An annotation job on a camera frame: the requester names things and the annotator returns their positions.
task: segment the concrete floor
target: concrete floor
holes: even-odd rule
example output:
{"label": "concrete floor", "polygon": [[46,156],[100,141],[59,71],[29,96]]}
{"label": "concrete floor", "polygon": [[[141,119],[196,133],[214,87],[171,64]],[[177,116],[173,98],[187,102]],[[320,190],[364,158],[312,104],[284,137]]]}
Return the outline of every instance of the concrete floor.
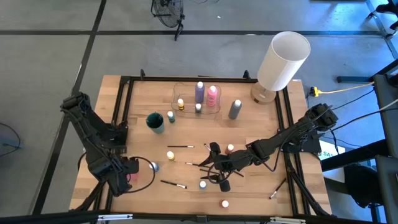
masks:
{"label": "concrete floor", "polygon": [[[370,13],[365,2],[194,1],[201,2],[184,1],[186,30],[378,30],[374,20],[364,20]],[[374,7],[380,2],[372,0]],[[4,0],[0,2],[0,30],[91,30],[99,5],[100,0]],[[108,1],[99,29],[173,30],[153,18],[149,9],[149,0]],[[394,20],[380,19],[383,24]],[[370,76],[393,61],[385,40],[378,36],[307,38],[312,52],[294,77],[302,79],[306,89],[346,88],[352,85],[337,84],[338,75]],[[97,36],[81,91],[95,104],[103,75],[138,75],[141,68],[148,76],[241,77],[249,70],[256,77],[271,39],[271,35],[182,35],[175,42],[171,35]],[[0,35],[0,102],[4,105],[0,122],[11,125],[24,143],[22,150],[0,157],[0,217],[29,213],[60,124],[58,107],[70,94],[87,40],[87,35]],[[324,102],[338,106],[369,90],[310,98],[309,105]],[[336,113],[339,122],[345,123],[376,109],[372,93]],[[380,117],[353,123],[337,131],[336,137],[359,145],[382,139]],[[68,210],[82,147],[70,126],[45,213]],[[358,207],[350,196],[329,194],[335,215],[370,220],[369,210]]]}

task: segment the paint bottle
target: paint bottle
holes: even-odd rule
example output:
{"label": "paint bottle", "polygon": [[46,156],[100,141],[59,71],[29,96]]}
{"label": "paint bottle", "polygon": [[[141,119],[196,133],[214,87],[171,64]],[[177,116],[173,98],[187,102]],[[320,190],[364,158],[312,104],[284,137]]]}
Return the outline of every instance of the paint bottle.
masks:
{"label": "paint bottle", "polygon": [[196,112],[196,113],[201,113],[201,104],[200,104],[200,103],[197,103],[197,104],[195,105],[195,112]]}
{"label": "paint bottle", "polygon": [[167,112],[167,117],[169,118],[170,123],[174,123],[175,117],[173,111]]}
{"label": "paint bottle", "polygon": [[231,154],[234,151],[234,145],[229,144],[225,149],[225,154]]}
{"label": "paint bottle", "polygon": [[236,119],[238,117],[239,111],[241,111],[242,102],[240,100],[235,100],[232,102],[231,109],[229,109],[228,117],[230,119]]}
{"label": "paint bottle", "polygon": [[216,105],[217,100],[217,88],[215,86],[211,86],[207,90],[207,106]]}
{"label": "paint bottle", "polygon": [[177,104],[178,104],[178,109],[180,111],[183,111],[184,110],[184,101],[182,99],[178,99]]}
{"label": "paint bottle", "polygon": [[155,172],[157,172],[157,171],[159,171],[159,165],[157,165],[156,163],[154,163],[154,162],[151,162],[152,163],[152,165],[154,166],[154,168],[155,168]]}
{"label": "paint bottle", "polygon": [[222,200],[222,201],[220,201],[220,206],[222,208],[228,208],[229,202],[227,200]]}
{"label": "paint bottle", "polygon": [[174,153],[172,151],[167,152],[167,158],[170,161],[174,161],[175,157],[174,157]]}
{"label": "paint bottle", "polygon": [[198,82],[195,85],[195,101],[197,103],[203,103],[204,99],[205,99],[205,86],[203,82]]}
{"label": "paint bottle", "polygon": [[206,181],[204,181],[204,180],[199,182],[199,188],[202,189],[202,190],[206,188],[206,185],[207,185]]}

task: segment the lamp shade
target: lamp shade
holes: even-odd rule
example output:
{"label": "lamp shade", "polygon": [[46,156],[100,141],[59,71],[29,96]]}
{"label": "lamp shade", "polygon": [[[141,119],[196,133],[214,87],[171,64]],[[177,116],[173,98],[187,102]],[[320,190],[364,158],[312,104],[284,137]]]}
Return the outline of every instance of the lamp shade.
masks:
{"label": "lamp shade", "polygon": [[267,90],[285,88],[310,52],[310,43],[303,35],[291,31],[278,33],[261,63],[258,82]]}

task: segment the wooden table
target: wooden table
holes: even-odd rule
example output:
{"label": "wooden table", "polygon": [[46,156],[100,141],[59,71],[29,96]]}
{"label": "wooden table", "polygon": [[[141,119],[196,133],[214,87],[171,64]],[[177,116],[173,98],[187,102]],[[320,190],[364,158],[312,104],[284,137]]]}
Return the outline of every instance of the wooden table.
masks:
{"label": "wooden table", "polygon": [[[105,122],[111,121],[119,80],[120,76],[107,75],[103,78],[95,112]],[[171,124],[166,117],[167,112],[172,110],[170,103],[175,84],[175,82],[134,82],[128,116],[127,156],[148,158],[160,165],[160,171],[156,173],[155,181],[149,188],[138,193],[113,198],[111,211],[208,215],[292,215],[287,184],[282,186],[272,200],[268,199],[286,177],[283,154],[280,155],[275,172],[270,172],[264,166],[250,166],[241,171],[244,177],[232,174],[229,178],[230,192],[221,192],[219,185],[211,184],[208,180],[207,188],[200,190],[199,178],[205,176],[206,173],[199,171],[198,167],[185,164],[185,162],[199,164],[208,157],[208,150],[203,143],[215,141],[222,151],[228,144],[233,144],[235,149],[245,149],[246,143],[276,134],[279,125],[275,103],[269,105],[255,103],[249,94],[253,84],[217,83],[222,89],[221,110],[214,119],[176,116],[176,122]],[[292,80],[288,85],[288,91],[296,122],[307,110],[301,81]],[[228,111],[231,103],[236,99],[242,101],[243,107],[238,118],[230,120]],[[282,110],[287,127],[284,106]],[[146,117],[155,111],[165,118],[165,132],[162,134],[155,134],[146,126]],[[173,148],[175,161],[170,162],[166,156],[167,151],[170,150],[168,145],[194,145],[195,148]],[[267,161],[271,166],[274,165],[275,155],[276,153],[271,155]],[[322,208],[331,213],[319,160],[306,153],[301,153],[301,158],[307,188]],[[152,171],[148,163],[140,161],[139,177],[131,181],[133,190],[143,187],[151,178]],[[187,185],[188,189],[161,183],[161,179]],[[70,208],[79,206],[96,183],[96,179],[88,172],[87,164],[83,160]],[[100,208],[104,208],[107,191],[106,189],[103,192]],[[295,192],[299,211],[303,213],[301,195],[297,186]],[[229,207],[221,208],[220,200],[228,200]]]}

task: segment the green cup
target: green cup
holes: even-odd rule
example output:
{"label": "green cup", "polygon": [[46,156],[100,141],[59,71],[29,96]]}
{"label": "green cup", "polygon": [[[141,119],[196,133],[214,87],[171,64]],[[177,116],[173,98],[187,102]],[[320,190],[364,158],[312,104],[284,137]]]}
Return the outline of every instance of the green cup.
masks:
{"label": "green cup", "polygon": [[147,125],[156,134],[162,134],[164,132],[163,116],[160,113],[151,113],[147,117]]}

